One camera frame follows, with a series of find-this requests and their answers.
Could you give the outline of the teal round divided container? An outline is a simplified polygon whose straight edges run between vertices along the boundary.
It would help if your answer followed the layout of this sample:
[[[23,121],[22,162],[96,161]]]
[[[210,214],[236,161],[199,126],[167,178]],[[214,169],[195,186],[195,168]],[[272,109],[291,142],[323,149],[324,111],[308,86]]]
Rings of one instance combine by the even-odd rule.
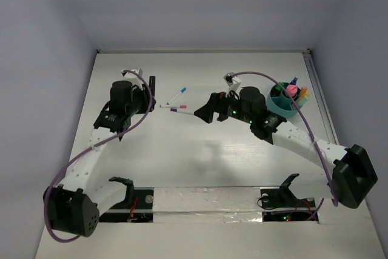
[[[285,89],[289,85],[287,82],[281,82],[280,83]],[[296,96],[294,96],[292,99],[296,103],[297,99],[300,98],[303,95],[299,95],[301,88],[298,87],[298,93]],[[295,105],[291,101],[291,99],[284,93],[284,91],[281,89],[280,86],[274,85],[271,89],[269,94],[267,95],[266,98],[266,106],[267,108],[277,114],[280,115],[284,118],[291,118],[296,115],[298,112]]]

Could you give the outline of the silver foil tape strip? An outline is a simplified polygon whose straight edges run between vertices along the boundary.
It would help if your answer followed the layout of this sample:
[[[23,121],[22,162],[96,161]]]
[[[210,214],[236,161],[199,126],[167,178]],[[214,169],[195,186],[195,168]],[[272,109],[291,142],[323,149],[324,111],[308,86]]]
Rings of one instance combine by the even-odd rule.
[[[154,223],[260,223],[258,187],[157,187]]]

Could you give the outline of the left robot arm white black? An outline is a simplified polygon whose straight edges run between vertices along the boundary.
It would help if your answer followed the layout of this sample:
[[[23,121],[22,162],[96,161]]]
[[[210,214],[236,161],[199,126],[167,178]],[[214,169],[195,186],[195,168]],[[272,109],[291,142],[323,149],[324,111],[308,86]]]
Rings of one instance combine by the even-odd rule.
[[[89,146],[64,166],[46,188],[44,223],[51,237],[62,243],[55,231],[72,234],[71,242],[89,237],[95,231],[101,215],[115,205],[134,209],[138,202],[134,183],[118,175],[101,177],[107,164],[103,154],[111,141],[120,142],[134,129],[131,118],[146,117],[153,111],[155,76],[148,82],[142,78],[115,81],[110,99],[101,109],[93,124]]]

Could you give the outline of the orange highlighter cap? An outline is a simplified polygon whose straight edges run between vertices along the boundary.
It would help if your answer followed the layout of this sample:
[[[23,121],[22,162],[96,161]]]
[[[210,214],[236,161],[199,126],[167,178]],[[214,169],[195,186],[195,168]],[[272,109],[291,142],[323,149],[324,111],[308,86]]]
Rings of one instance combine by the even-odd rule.
[[[304,95],[307,92],[307,87],[301,87],[301,90],[299,92],[299,95]]]

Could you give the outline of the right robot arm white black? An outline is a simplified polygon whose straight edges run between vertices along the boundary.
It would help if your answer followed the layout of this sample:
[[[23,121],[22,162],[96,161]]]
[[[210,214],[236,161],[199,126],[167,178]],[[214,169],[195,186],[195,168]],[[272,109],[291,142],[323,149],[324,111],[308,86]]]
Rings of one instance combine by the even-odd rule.
[[[216,113],[218,121],[234,118],[245,122],[257,138],[287,149],[328,171],[322,190],[313,188],[312,193],[308,193],[308,187],[291,185],[296,178],[291,174],[279,190],[280,201],[287,206],[301,198],[321,197],[356,209],[378,181],[365,148],[357,144],[344,147],[311,138],[290,121],[269,111],[264,95],[256,87],[245,87],[239,93],[212,93],[194,115],[210,124]]]

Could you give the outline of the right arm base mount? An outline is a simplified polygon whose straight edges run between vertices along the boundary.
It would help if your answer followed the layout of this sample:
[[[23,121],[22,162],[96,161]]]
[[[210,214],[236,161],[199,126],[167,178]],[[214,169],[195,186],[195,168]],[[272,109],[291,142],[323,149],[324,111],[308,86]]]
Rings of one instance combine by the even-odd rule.
[[[289,189],[299,174],[291,174],[283,183],[275,188],[260,189],[260,197],[256,204],[262,210],[263,222],[318,221],[315,201],[307,198],[297,199]]]

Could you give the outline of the green cap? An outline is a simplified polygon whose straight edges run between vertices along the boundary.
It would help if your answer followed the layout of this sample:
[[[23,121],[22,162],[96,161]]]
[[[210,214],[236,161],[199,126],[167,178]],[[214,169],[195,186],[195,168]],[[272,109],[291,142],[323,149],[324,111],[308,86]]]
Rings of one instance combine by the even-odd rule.
[[[299,107],[302,107],[303,105],[305,105],[306,102],[308,102],[309,100],[309,95],[305,94],[303,96],[301,96],[300,98],[297,99],[296,103]]]

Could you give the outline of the pink capped white marker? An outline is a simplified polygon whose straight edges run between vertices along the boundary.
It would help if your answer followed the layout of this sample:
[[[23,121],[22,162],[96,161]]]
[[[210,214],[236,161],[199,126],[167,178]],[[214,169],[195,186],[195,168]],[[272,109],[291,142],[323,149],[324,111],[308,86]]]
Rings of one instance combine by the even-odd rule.
[[[168,109],[186,109],[186,105],[172,105],[172,104],[161,104],[160,108],[168,108]]]

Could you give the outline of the purple banded white marker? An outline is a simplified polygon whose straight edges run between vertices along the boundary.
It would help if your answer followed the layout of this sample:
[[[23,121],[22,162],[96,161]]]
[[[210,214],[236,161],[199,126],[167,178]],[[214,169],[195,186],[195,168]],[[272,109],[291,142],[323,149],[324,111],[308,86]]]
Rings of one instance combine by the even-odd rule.
[[[185,114],[185,115],[194,115],[193,111],[184,110],[184,109],[171,108],[170,111],[175,113]]]

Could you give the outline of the blue capped white marker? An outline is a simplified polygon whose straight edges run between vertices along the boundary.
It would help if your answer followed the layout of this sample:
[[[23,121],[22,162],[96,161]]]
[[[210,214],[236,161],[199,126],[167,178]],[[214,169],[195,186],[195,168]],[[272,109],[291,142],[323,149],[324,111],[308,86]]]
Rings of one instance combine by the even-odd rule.
[[[186,87],[183,87],[181,90],[179,90],[169,101],[166,102],[167,105],[172,105],[173,102],[180,97],[185,91],[187,90]]]

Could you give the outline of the pink cap in container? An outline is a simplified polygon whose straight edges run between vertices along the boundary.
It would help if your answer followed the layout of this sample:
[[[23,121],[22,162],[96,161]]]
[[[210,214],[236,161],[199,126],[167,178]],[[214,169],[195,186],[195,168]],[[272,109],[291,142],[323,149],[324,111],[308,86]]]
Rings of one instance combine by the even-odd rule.
[[[298,87],[295,84],[289,84],[286,87],[286,93],[293,98],[298,93]]]

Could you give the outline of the blue marker in container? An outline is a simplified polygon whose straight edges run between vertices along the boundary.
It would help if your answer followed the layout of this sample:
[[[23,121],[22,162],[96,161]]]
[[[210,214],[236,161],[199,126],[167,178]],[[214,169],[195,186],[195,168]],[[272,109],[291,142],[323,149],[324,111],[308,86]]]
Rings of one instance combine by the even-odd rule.
[[[291,80],[291,82],[290,82],[289,84],[290,84],[290,85],[296,85],[297,80],[298,80],[298,78],[297,78],[297,77],[294,77],[294,78]]]

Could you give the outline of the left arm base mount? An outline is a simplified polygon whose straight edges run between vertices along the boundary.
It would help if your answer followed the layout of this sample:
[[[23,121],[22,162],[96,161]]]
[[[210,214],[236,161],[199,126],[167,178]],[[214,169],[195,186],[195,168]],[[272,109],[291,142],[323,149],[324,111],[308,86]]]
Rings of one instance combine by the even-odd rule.
[[[120,177],[113,177],[109,181],[125,185],[125,196],[99,217],[100,223],[153,222],[153,187],[135,187],[132,180]]]

